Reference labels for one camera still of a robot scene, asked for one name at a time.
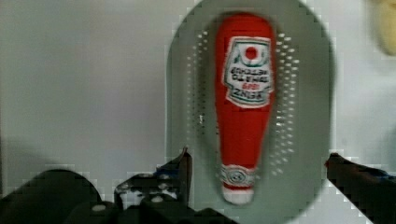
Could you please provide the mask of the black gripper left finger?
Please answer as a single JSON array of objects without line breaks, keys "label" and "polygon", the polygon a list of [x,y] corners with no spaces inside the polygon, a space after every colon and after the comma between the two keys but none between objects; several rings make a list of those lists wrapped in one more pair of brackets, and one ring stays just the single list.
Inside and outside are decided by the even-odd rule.
[{"label": "black gripper left finger", "polygon": [[192,157],[187,147],[153,173],[133,175],[114,189],[114,202],[131,224],[237,224],[212,208],[189,207]]}]

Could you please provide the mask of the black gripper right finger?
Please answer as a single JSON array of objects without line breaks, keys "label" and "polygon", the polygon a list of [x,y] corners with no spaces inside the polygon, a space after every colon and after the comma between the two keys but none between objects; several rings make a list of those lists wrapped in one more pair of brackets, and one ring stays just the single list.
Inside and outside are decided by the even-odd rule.
[{"label": "black gripper right finger", "polygon": [[327,178],[374,224],[395,224],[395,176],[331,153]]}]

